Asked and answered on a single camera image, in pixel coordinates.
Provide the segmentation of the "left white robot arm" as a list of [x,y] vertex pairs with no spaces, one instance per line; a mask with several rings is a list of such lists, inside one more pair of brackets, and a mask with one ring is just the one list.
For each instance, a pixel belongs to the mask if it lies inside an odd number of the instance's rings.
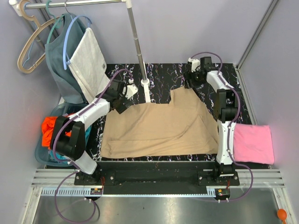
[[128,84],[123,81],[112,80],[110,85],[83,109],[68,117],[59,116],[54,124],[50,149],[53,155],[57,153],[66,161],[85,173],[85,180],[97,184],[101,173],[97,171],[97,163],[86,152],[86,130],[99,118],[116,110],[119,114],[128,109],[133,103],[130,99],[138,92],[133,79]]

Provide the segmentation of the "beige t shirt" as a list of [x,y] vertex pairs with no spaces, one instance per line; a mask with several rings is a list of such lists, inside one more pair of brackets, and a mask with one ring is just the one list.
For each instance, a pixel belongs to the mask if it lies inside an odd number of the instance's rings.
[[107,114],[100,155],[109,159],[213,154],[217,122],[194,90],[170,91],[167,104],[144,103]]

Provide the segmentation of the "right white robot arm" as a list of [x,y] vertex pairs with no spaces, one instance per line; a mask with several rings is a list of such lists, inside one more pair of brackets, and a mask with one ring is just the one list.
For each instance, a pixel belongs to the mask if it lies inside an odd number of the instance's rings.
[[219,146],[216,161],[219,165],[233,164],[233,142],[236,120],[241,109],[240,93],[222,75],[222,66],[212,63],[210,56],[188,59],[191,69],[184,74],[185,88],[196,89],[210,84],[216,92],[214,118],[218,124]]

